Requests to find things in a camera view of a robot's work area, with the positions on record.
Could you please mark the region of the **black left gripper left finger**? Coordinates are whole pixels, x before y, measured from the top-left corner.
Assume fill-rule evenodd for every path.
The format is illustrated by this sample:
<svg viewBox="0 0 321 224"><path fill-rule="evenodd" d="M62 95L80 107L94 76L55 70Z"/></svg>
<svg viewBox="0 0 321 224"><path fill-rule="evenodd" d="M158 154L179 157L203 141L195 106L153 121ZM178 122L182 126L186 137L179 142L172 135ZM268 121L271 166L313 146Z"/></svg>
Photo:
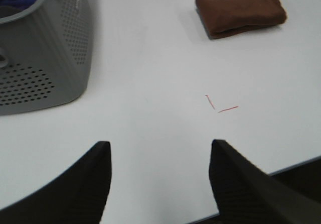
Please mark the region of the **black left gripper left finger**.
<svg viewBox="0 0 321 224"><path fill-rule="evenodd" d="M50 183L1 209L1 223L100 223L111 177L111 145L97 142Z"/></svg>

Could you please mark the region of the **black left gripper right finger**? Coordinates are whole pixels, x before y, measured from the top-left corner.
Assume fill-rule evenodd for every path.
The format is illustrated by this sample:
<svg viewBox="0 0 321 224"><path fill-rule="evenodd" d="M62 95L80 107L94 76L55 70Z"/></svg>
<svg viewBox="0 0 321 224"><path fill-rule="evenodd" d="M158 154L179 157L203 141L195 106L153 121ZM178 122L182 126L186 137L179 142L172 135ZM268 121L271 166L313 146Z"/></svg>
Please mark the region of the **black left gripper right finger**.
<svg viewBox="0 0 321 224"><path fill-rule="evenodd" d="M221 223L320 223L320 157L266 174L214 140L209 179Z"/></svg>

